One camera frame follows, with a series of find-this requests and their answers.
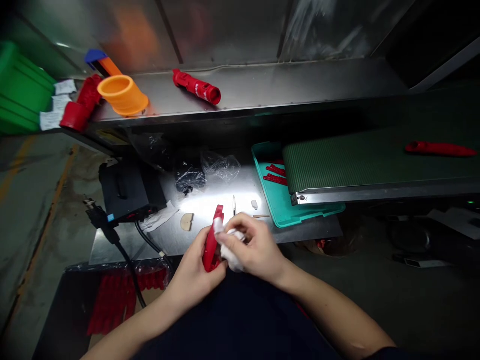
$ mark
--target black power cord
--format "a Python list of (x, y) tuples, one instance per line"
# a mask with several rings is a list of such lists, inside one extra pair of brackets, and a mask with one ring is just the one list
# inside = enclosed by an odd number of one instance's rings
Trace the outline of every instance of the black power cord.
[(150, 245), (150, 247), (155, 250), (155, 252), (160, 255), (160, 258), (161, 259), (164, 259), (167, 266), (169, 267), (169, 270), (170, 270), (170, 273), (172, 274), (172, 278), (173, 278), (173, 274), (174, 274), (174, 267), (169, 259), (169, 257), (164, 253), (164, 251), (160, 248), (160, 246), (158, 246), (156, 243), (153, 242), (152, 239), (150, 239), (147, 234), (144, 233), (144, 231), (142, 230), (142, 228), (140, 227), (140, 222), (137, 220), (135, 221), (135, 227), (136, 229), (138, 230), (138, 233), (140, 234), (140, 236), (143, 238), (143, 240), (145, 240), (145, 242)]
[(115, 231), (114, 227), (118, 226), (117, 223), (109, 222), (107, 218), (107, 214), (105, 211), (98, 205), (96, 205), (95, 201), (91, 198), (86, 198), (83, 203), (87, 207), (86, 214), (90, 219), (90, 222), (96, 229), (101, 229), (105, 238), (113, 245), (117, 247), (120, 253), (123, 255), (123, 258), (126, 261), (128, 269), (130, 270), (131, 277), (133, 280), (133, 286), (135, 287), (136, 296), (138, 297), (138, 302), (140, 303), (142, 309), (147, 307), (145, 303), (144, 297), (142, 296), (142, 291), (140, 290), (139, 279), (137, 277), (137, 273), (135, 272), (134, 264), (130, 259), (129, 255), (125, 251), (122, 244), (120, 244), (120, 237), (119, 234)]
[(125, 251), (124, 247), (120, 242), (117, 242), (115, 246), (121, 252), (121, 254), (123, 255), (123, 258), (126, 261), (128, 269), (130, 270), (130, 273), (131, 273), (131, 277), (133, 279), (133, 286), (135, 287), (135, 292), (136, 292), (136, 296), (138, 297), (138, 302), (140, 303), (141, 308), (145, 309), (147, 307), (147, 304), (145, 303), (144, 297), (142, 295), (142, 290), (140, 290), (139, 279), (137, 277), (137, 273), (135, 272), (134, 264), (132, 263), (132, 260), (130, 259), (129, 255), (127, 254), (127, 252)]

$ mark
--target metal wall panel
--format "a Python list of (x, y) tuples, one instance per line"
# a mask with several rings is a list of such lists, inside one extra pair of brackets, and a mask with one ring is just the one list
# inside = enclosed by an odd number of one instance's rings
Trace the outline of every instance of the metal wall panel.
[(276, 62), (288, 2), (162, 0), (186, 68)]
[(370, 56), (415, 0), (295, 0), (280, 59)]
[(81, 73), (61, 51), (56, 51), (48, 39), (42, 37), (21, 18), (13, 15), (2, 24), (0, 39), (13, 41), (22, 55), (43, 68), (54, 78), (70, 78)]
[(89, 49), (128, 75), (178, 65), (155, 0), (34, 0), (19, 11), (82, 71)]

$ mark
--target yellow floor line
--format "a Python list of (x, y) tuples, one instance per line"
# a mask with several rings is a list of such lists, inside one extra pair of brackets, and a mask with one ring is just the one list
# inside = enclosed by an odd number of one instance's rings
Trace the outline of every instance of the yellow floor line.
[(15, 314), (17, 313), (22, 295), (25, 293), (25, 289), (27, 288), (27, 285), (32, 277), (33, 272), (35, 271), (35, 265), (38, 261), (39, 255), (42, 253), (42, 249), (45, 245), (45, 240), (47, 238), (47, 235), (49, 233), (49, 229), (52, 226), (52, 223), (55, 219), (55, 214), (57, 211), (57, 206), (60, 201), (60, 195), (62, 194), (62, 190), (64, 188), (65, 182), (67, 181), (68, 175), (70, 173), (70, 169), (73, 166), (75, 157), (77, 156), (77, 153), (79, 152), (79, 145), (74, 144), (71, 149), (70, 157), (68, 158), (65, 169), (63, 170), (63, 173), (61, 174), (60, 181), (58, 182), (58, 186), (55, 191), (55, 195), (53, 196), (53, 200), (51, 202), (51, 207), (50, 207), (50, 216), (47, 220), (47, 223), (45, 224), (45, 227), (43, 229), (43, 233), (40, 236), (40, 240), (38, 241), (38, 246), (36, 248), (36, 252), (33, 254), (33, 257), (31, 258), (30, 265), (28, 267), (28, 270), (25, 273), (22, 285), (18, 288), (18, 301), (16, 302), (15, 308), (13, 309), (12, 316), (10, 318), (10, 324), (12, 323), (12, 319), (14, 318)]
[(3, 183), (0, 185), (0, 203), (5, 199), (7, 194), (9, 193), (10, 186), (14, 182), (15, 176), (19, 173), (20, 168), (22, 167), (27, 154), (29, 153), (30, 147), (34, 143), (36, 136), (29, 136), (25, 139), (23, 144), (21, 145), (20, 150), (15, 156), (15, 159), (11, 163), (11, 169), (6, 174)]

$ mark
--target dark shirt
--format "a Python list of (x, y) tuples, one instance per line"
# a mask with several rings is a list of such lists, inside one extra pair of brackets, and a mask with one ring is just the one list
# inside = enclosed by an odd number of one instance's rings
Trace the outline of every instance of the dark shirt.
[[(200, 305), (153, 339), (135, 359), (341, 359), (286, 293), (245, 273), (225, 280)], [(409, 355), (386, 348), (369, 359)]]

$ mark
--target black machine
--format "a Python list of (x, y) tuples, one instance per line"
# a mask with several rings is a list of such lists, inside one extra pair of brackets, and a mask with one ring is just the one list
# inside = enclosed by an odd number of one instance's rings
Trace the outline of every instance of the black machine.
[(134, 223), (167, 207), (159, 173), (140, 161), (123, 160), (98, 170), (109, 222)]

